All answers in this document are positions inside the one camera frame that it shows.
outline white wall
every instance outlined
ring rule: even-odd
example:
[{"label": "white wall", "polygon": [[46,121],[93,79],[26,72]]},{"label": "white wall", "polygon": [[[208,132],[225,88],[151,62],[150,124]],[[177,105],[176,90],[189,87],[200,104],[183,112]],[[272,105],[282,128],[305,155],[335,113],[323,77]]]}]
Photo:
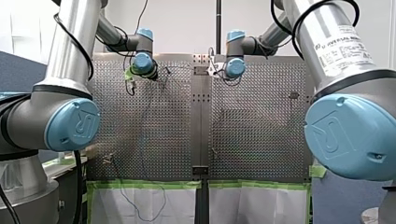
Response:
[{"label": "white wall", "polygon": [[[379,66],[390,66],[391,9],[396,0],[357,0],[361,20],[357,27],[366,47]],[[107,18],[126,32],[134,32],[145,0],[113,0],[106,8]],[[222,52],[225,36],[232,29],[247,35],[260,35],[272,24],[269,0],[222,1]],[[353,20],[353,8],[345,5]],[[148,0],[141,27],[154,32],[155,52],[205,53],[215,47],[216,0]],[[291,44],[278,55],[296,55]]]},{"label": "white wall", "polygon": [[58,10],[50,0],[0,0],[0,50],[46,63]]},{"label": "white wall", "polygon": [[[269,0],[222,1],[222,53],[227,32],[260,35],[272,24]],[[375,62],[396,68],[396,0],[357,0],[357,27]],[[109,0],[106,16],[128,34],[135,30],[145,0]],[[353,20],[353,9],[346,5]],[[0,50],[46,63],[59,8],[51,0],[0,0]],[[148,0],[141,27],[154,32],[155,52],[206,53],[216,43],[216,0]],[[278,55],[296,55],[291,44]]]}]

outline label sticker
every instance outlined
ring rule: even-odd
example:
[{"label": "label sticker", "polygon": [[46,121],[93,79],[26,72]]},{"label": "label sticker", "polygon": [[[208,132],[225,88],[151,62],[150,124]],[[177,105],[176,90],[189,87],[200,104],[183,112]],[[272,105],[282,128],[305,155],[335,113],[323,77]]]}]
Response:
[{"label": "label sticker", "polygon": [[331,36],[314,46],[325,75],[336,77],[350,65],[374,64],[355,28],[346,25],[338,28],[339,35]]}]

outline pegboard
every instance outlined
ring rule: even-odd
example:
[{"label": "pegboard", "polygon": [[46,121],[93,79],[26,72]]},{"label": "pegboard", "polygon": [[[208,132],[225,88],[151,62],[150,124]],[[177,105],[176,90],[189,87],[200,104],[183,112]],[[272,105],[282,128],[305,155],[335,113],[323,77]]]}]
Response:
[{"label": "pegboard", "polygon": [[[124,58],[112,53],[94,56],[92,95],[102,119],[90,148],[95,156],[89,179],[191,179],[192,55],[157,56],[156,61],[158,80],[139,79],[131,96]],[[110,155],[115,164],[109,162]]]},{"label": "pegboard", "polygon": [[239,85],[212,81],[209,178],[307,182],[304,115],[313,85],[297,57],[246,57]]},{"label": "pegboard", "polygon": [[[137,81],[130,96],[123,57],[95,55],[92,93],[102,123],[91,146],[90,180],[191,180],[192,166],[203,165],[209,179],[308,181],[304,114],[313,84],[303,61],[246,57],[241,83],[229,87],[196,74],[207,55],[155,59],[159,81]],[[107,162],[110,154],[118,172]]]}]

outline blue cap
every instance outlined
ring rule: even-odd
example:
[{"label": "blue cap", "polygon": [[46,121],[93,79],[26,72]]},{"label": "blue cap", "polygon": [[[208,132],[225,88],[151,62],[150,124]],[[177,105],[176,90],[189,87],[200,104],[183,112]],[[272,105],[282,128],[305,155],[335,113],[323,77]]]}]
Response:
[{"label": "blue cap", "polygon": [[143,35],[150,40],[153,40],[152,31],[150,29],[140,28],[136,33],[139,35]]},{"label": "blue cap", "polygon": [[139,52],[134,57],[134,68],[138,73],[147,73],[152,68],[152,60],[145,52]]},{"label": "blue cap", "polygon": [[376,181],[396,177],[396,119],[381,106],[332,94],[311,105],[305,121],[309,148],[337,175]]},{"label": "blue cap", "polygon": [[46,145],[58,152],[83,149],[96,135],[99,122],[99,109],[94,102],[73,99],[50,118],[45,131]]},{"label": "blue cap", "polygon": [[225,73],[227,77],[236,78],[242,76],[246,70],[245,62],[240,58],[231,59],[227,62]]},{"label": "blue cap", "polygon": [[237,38],[245,37],[245,31],[241,30],[231,30],[227,34],[227,42],[233,41]]}]

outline perforated metal panel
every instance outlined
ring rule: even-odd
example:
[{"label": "perforated metal panel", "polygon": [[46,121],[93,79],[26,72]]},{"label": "perforated metal panel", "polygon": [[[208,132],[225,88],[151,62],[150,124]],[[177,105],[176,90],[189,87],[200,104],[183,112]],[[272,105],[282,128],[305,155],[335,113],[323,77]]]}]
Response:
[{"label": "perforated metal panel", "polygon": [[[92,93],[102,120],[91,146],[96,155],[89,179],[191,179],[192,56],[160,55],[156,60],[159,80],[137,81],[131,96],[125,90],[123,58],[95,55]],[[110,154],[119,174],[107,162]]]},{"label": "perforated metal panel", "polygon": [[212,83],[210,178],[304,182],[304,114],[313,86],[296,57],[246,57],[238,86]]}]

